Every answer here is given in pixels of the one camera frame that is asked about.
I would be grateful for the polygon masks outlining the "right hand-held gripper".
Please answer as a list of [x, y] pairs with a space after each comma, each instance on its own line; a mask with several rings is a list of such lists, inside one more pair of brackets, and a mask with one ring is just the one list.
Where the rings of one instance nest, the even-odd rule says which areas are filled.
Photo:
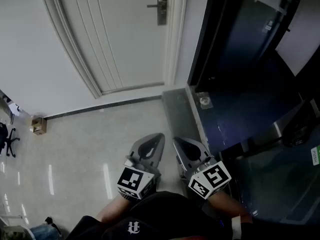
[[231, 181], [232, 177], [223, 162], [209, 156], [209, 151], [201, 142], [187, 137], [174, 137], [173, 145], [178, 156], [180, 178], [201, 198], [208, 199]]

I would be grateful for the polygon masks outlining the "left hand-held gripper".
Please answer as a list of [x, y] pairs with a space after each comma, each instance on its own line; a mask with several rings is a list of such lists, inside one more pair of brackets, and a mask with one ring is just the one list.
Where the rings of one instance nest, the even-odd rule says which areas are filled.
[[120, 194], [138, 200], [147, 196], [161, 177], [157, 167], [162, 159], [164, 147], [163, 133], [146, 135], [132, 145], [130, 156], [125, 158], [124, 168], [117, 182]]

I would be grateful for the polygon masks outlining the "person's left forearm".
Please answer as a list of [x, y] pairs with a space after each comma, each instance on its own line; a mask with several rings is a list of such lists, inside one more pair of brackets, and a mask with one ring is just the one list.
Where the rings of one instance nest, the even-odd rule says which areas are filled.
[[108, 203], [95, 217], [101, 223], [113, 224], [132, 207], [132, 202], [118, 194], [110, 203]]

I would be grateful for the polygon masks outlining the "person's right forearm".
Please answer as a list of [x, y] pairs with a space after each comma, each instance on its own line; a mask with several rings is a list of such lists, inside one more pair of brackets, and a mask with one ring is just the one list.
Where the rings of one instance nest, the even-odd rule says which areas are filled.
[[245, 207], [223, 190], [211, 195], [207, 200], [222, 215], [228, 218], [240, 216], [241, 223], [253, 223], [252, 216]]

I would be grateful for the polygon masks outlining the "open glass door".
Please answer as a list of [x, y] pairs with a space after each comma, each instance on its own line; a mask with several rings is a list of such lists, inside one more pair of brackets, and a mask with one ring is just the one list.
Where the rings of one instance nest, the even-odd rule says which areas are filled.
[[231, 194], [260, 220], [320, 224], [320, 164], [313, 165], [311, 154], [320, 145], [320, 124], [304, 144], [282, 142], [284, 128], [303, 104], [221, 152], [232, 176]]

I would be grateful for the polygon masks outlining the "dark glass door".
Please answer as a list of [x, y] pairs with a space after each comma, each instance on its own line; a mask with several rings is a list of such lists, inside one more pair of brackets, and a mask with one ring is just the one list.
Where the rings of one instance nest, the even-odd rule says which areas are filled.
[[[207, 0], [188, 85], [211, 92], [249, 78], [275, 51], [300, 1], [282, 0], [283, 15], [254, 0]], [[272, 29], [263, 33], [267, 20]]]

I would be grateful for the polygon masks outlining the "metal door lock plate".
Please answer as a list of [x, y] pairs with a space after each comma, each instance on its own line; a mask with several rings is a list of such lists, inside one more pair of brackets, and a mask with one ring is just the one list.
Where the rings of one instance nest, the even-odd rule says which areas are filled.
[[157, 0], [157, 24], [164, 26], [167, 24], [168, 0]]

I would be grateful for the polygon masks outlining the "dark baseboard strip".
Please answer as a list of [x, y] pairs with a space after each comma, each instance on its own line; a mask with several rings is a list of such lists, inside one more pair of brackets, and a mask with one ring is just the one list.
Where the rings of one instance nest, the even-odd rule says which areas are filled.
[[162, 99], [162, 95], [135, 98], [135, 99], [131, 99], [131, 100], [119, 101], [119, 102], [114, 102], [114, 103], [109, 103], [109, 104], [98, 105], [98, 106], [83, 108], [83, 109], [79, 109], [79, 110], [74, 110], [74, 111], [70, 111], [70, 112], [65, 112], [65, 113], [61, 113], [61, 114], [51, 115], [51, 116], [45, 117], [45, 119], [46, 120], [53, 120], [53, 119], [67, 117], [67, 116], [72, 116], [72, 115], [77, 115], [77, 114], [82, 114], [82, 113], [87, 113], [87, 112], [92, 112], [92, 111], [98, 111], [98, 110], [107, 109], [107, 108], [114, 108], [114, 107], [119, 107], [119, 106], [124, 106], [124, 105], [137, 104], [137, 103], [154, 101], [154, 100], [161, 100], [161, 99]]

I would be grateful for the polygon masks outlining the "person's black shirt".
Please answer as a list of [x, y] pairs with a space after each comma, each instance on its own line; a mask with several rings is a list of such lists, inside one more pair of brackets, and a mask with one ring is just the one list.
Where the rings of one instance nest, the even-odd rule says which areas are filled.
[[[168, 191], [137, 201], [116, 223], [83, 216], [66, 240], [232, 240], [232, 218], [207, 215], [192, 200]], [[320, 240], [320, 223], [290, 225], [266, 222], [252, 216], [241, 223], [241, 240]]]

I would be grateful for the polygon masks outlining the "white wristband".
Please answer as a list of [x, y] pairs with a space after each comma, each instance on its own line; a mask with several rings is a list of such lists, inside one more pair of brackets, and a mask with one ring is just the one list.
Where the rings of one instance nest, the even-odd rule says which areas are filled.
[[242, 228], [241, 228], [241, 216], [236, 216], [231, 219], [232, 228], [232, 240], [241, 240]]

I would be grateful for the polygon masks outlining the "small cardboard box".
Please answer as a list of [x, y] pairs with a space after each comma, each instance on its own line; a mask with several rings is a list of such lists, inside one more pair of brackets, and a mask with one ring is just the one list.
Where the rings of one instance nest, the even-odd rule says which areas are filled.
[[47, 132], [47, 120], [42, 117], [34, 117], [31, 121], [31, 130], [36, 135], [43, 135]]

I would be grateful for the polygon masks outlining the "black shoe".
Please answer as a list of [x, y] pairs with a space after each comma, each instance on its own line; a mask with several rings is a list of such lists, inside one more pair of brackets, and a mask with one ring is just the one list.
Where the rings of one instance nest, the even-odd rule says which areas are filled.
[[53, 221], [53, 218], [51, 216], [48, 216], [46, 219], [45, 219], [45, 222], [52, 226], [54, 229], [56, 229], [56, 231], [58, 232], [59, 236], [62, 237], [63, 234], [60, 230], [60, 228], [55, 224], [55, 222]]

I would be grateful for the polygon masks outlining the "person's blue jeans leg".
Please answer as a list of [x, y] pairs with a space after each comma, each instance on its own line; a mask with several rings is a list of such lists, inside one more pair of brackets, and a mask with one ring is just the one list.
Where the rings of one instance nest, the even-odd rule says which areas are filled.
[[61, 232], [53, 224], [41, 224], [29, 229], [32, 240], [61, 240]]

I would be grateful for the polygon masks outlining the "black office chair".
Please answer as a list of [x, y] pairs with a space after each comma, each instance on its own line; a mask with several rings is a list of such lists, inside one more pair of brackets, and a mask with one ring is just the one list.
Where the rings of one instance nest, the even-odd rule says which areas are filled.
[[19, 137], [13, 138], [13, 133], [15, 131], [16, 131], [16, 128], [13, 127], [9, 133], [7, 125], [0, 122], [0, 156], [1, 156], [2, 150], [6, 148], [5, 154], [7, 157], [9, 156], [12, 156], [14, 158], [16, 157], [12, 149], [12, 143], [15, 141], [20, 141], [20, 138]]

